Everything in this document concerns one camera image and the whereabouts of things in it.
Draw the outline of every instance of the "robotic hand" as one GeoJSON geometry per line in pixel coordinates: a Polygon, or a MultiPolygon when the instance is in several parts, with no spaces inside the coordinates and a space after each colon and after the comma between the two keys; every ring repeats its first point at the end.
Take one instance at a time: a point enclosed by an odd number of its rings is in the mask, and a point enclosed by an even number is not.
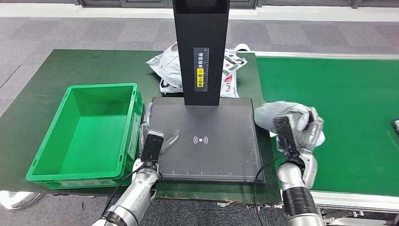
{"type": "Polygon", "coordinates": [[[92,226],[138,226],[150,201],[155,198],[156,183],[160,176],[158,157],[162,151],[164,135],[150,130],[141,156],[133,165],[132,183],[92,226]]]}
{"type": "Polygon", "coordinates": [[[323,226],[309,192],[317,172],[312,153],[325,140],[323,120],[316,109],[284,101],[266,103],[256,109],[255,123],[278,134],[277,148],[286,156],[277,174],[287,226],[323,226]]]}

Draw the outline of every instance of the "table edge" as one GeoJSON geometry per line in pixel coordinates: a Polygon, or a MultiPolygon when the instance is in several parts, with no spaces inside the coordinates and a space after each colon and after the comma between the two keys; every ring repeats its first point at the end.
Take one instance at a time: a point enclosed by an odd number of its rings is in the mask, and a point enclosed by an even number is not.
{"type": "Polygon", "coordinates": [[[256,57],[304,57],[330,59],[385,59],[398,60],[399,54],[333,54],[333,53],[301,53],[301,52],[265,52],[251,51],[256,57]]]}

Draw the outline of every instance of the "package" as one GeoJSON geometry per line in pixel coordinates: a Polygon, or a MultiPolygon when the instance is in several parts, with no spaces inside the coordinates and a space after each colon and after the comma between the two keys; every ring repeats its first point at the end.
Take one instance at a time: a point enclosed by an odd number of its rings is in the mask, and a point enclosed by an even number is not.
{"type": "MultiPolygon", "coordinates": [[[[225,50],[220,97],[239,98],[237,92],[237,70],[246,63],[245,59],[236,55],[235,49],[225,50]]],[[[161,78],[161,93],[183,92],[179,52],[176,43],[149,60],[147,64],[161,78]]]]}

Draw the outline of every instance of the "green plastic crate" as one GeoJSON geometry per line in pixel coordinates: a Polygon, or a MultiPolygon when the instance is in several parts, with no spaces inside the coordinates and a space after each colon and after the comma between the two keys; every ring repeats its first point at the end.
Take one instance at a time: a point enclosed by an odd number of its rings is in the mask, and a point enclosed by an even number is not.
{"type": "Polygon", "coordinates": [[[135,83],[69,87],[26,179],[50,189],[116,186],[133,168],[143,106],[135,83]]]}

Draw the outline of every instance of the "floor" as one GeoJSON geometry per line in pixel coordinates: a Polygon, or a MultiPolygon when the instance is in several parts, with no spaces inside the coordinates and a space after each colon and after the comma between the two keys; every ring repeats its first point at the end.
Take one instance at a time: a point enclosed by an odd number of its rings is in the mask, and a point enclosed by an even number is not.
{"type": "MultiPolygon", "coordinates": [[[[252,50],[399,54],[399,23],[229,22],[227,47],[252,50]]],[[[0,18],[0,116],[55,48],[164,50],[176,40],[171,19],[0,18]]],[[[21,211],[0,208],[3,226],[91,225],[106,197],[45,195],[21,211]]],[[[245,205],[155,201],[142,225],[259,225],[245,205]]],[[[280,209],[262,211],[265,225],[284,225],[280,209]]]]}

